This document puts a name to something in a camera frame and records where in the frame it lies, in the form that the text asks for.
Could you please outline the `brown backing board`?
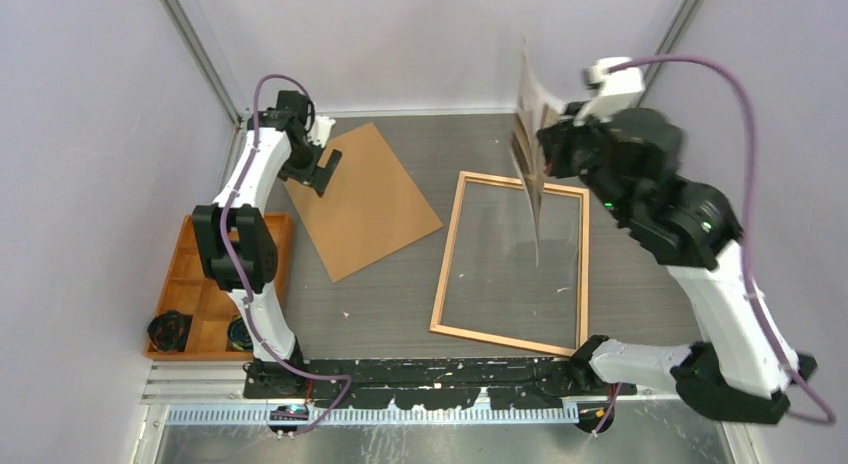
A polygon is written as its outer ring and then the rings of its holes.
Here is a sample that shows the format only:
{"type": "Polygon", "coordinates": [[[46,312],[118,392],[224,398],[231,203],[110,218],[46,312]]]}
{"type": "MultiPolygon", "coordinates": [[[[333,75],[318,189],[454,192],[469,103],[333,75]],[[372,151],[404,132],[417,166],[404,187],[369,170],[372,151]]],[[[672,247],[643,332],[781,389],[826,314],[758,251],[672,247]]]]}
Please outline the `brown backing board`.
{"type": "Polygon", "coordinates": [[[327,149],[342,157],[323,196],[293,180],[285,188],[333,283],[443,227],[375,124],[327,149]]]}

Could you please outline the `plant photo print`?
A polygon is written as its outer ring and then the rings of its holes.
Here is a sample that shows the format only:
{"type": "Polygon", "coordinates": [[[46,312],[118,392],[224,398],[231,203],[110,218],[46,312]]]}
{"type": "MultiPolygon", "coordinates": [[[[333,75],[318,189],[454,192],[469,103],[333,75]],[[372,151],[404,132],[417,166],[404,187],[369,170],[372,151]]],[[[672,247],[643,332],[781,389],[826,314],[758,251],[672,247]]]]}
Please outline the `plant photo print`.
{"type": "Polygon", "coordinates": [[[536,266],[540,262],[540,215],[545,175],[545,159],[536,132],[557,123],[565,106],[565,101],[549,91],[534,73],[527,44],[524,44],[510,149],[529,203],[536,266]]]}

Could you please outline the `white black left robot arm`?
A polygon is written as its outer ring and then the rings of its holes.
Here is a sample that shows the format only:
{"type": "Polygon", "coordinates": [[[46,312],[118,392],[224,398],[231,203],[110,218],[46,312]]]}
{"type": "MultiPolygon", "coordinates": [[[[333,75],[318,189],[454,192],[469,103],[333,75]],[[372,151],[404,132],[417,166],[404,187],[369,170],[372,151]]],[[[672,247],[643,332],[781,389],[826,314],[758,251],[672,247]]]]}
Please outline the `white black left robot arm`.
{"type": "Polygon", "coordinates": [[[249,120],[247,142],[222,190],[191,215],[204,275],[237,306],[251,339],[248,383],[269,384],[284,398],[305,389],[307,373],[275,288],[278,249],[265,210],[277,180],[324,195],[342,157],[331,151],[319,163],[334,123],[317,115],[307,95],[279,92],[274,106],[249,120]]]}

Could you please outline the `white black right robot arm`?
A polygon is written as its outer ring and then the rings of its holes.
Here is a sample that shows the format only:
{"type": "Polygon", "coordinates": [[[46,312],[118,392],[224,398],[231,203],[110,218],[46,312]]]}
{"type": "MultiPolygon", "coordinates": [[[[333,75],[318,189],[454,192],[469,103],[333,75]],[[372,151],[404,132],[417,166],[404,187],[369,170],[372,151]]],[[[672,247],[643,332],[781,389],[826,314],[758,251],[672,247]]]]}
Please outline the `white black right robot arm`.
{"type": "Polygon", "coordinates": [[[790,409],[792,375],[813,356],[773,348],[768,316],[742,271],[743,230],[718,189],[679,174],[685,134],[660,112],[631,108],[606,122],[566,117],[536,134],[554,178],[578,178],[620,229],[650,253],[688,297],[702,337],[691,344],[628,344],[594,335],[572,355],[574,387],[596,394],[633,384],[677,394],[703,417],[774,425],[790,409]]]}

